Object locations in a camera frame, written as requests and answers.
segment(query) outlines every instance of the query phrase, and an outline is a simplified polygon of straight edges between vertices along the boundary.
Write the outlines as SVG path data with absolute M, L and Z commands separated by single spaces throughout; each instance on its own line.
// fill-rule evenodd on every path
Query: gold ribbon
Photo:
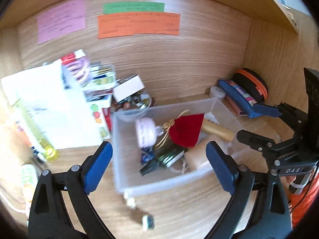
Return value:
M 186 112 L 189 112 L 189 110 L 184 110 L 184 111 L 177 117 L 177 119 L 178 119 L 179 117 L 181 117 L 183 114 L 185 114 Z M 165 130 L 166 133 L 165 133 L 164 137 L 161 139 L 161 141 L 155 145 L 155 147 L 158 147 L 158 148 L 156 148 L 155 150 L 161 148 L 161 147 L 165 144 L 165 142 L 166 142 L 166 140 L 167 140 L 167 138 L 168 138 L 168 135 L 169 135 L 169 129 L 170 129 L 171 126 L 173 126 L 174 124 L 175 124 L 175 120 L 174 120 L 174 119 L 172 119 L 172 120 L 167 121 L 167 122 L 164 123 L 164 125 L 162 126 L 162 128 Z

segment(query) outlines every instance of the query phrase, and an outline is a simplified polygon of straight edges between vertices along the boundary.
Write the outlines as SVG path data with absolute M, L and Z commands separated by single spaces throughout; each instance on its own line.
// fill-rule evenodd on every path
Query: fruit sticker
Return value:
M 92 116 L 95 119 L 95 122 L 98 125 L 98 131 L 101 135 L 101 138 L 109 139 L 110 135 L 103 115 L 103 106 L 98 105 L 96 102 L 90 106 L 90 110 L 92 112 Z

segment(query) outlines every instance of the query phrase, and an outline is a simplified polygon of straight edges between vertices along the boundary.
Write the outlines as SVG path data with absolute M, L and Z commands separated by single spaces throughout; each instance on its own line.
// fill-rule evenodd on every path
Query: blue gripper pad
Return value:
M 270 116 L 273 118 L 277 118 L 281 116 L 281 112 L 278 108 L 268 106 L 268 105 L 261 105 L 261 104 L 254 104 L 253 110 L 259 114 Z
M 239 177 L 238 165 L 234 159 L 226 155 L 215 141 L 211 141 L 206 145 L 206 157 L 224 191 L 233 195 L 236 191 L 236 181 Z
M 113 156 L 113 148 L 109 142 L 103 142 L 93 156 L 89 156 L 81 171 L 84 192 L 89 195 L 95 191 Z

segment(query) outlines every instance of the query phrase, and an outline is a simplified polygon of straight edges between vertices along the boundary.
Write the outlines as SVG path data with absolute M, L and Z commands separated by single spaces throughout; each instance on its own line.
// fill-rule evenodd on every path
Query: yellow bottle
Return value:
M 59 152 L 55 150 L 49 140 L 41 132 L 41 130 L 36 125 L 35 121 L 28 113 L 27 108 L 23 105 L 21 99 L 18 99 L 15 104 L 13 104 L 13 109 L 18 113 L 18 115 L 23 118 L 25 124 L 28 126 L 32 134 L 27 134 L 29 136 L 34 136 L 39 145 L 44 149 L 42 150 L 42 155 L 46 158 L 47 161 L 53 161 L 58 158 Z

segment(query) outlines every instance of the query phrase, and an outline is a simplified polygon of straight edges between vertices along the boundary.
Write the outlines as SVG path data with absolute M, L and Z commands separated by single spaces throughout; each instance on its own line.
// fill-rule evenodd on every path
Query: metal screw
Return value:
M 278 174 L 278 172 L 274 169 L 271 169 L 270 170 L 270 173 L 273 175 L 273 176 L 276 176 Z
M 43 172 L 42 172 L 42 175 L 43 176 L 47 176 L 49 174 L 49 170 L 44 170 Z
M 238 169 L 241 170 L 242 172 L 246 172 L 248 170 L 246 165 L 241 164 L 240 166 L 238 166 Z
M 71 167 L 71 171 L 73 171 L 73 172 L 76 172 L 76 171 L 78 171 L 80 169 L 80 166 L 78 166 L 77 164 L 76 165 L 73 165 L 72 167 Z

